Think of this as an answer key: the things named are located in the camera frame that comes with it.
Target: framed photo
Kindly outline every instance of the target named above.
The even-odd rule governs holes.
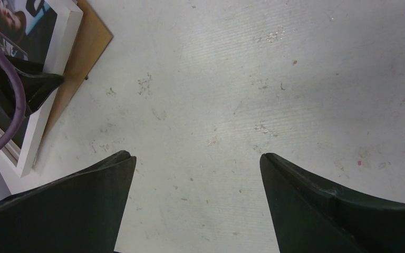
[[[7,55],[41,63],[43,72],[63,74],[83,12],[72,0],[0,0],[0,49]],[[30,172],[55,99],[26,118],[0,151],[0,164],[22,177]],[[0,109],[0,137],[10,124]]]

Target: brown cardboard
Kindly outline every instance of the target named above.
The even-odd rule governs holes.
[[[86,0],[78,0],[77,5],[83,11],[83,20],[64,71],[65,81],[58,89],[43,136],[53,128],[64,108],[113,38]]]

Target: purple tube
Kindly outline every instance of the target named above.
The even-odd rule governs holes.
[[[24,119],[25,114],[25,93],[24,87],[18,74],[16,73],[15,67],[13,64],[5,57],[4,53],[0,51],[0,66],[5,71],[10,80],[13,91],[15,92],[15,114],[13,115],[12,122],[5,131],[4,135],[0,138],[0,150],[5,147],[5,145],[13,138],[18,129],[21,126],[21,123]]]

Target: white picture frame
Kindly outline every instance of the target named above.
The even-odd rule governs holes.
[[[45,0],[57,18],[44,63],[45,73],[62,75],[80,27],[83,12],[71,0]],[[54,91],[41,108],[29,118],[21,149],[12,141],[0,151],[0,168],[12,170],[19,177],[30,173],[56,96]]]

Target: scratched white surface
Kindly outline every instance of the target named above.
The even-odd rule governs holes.
[[[405,1],[354,2],[90,0],[114,40],[23,188],[128,150],[121,252],[277,252],[264,152],[405,202]]]

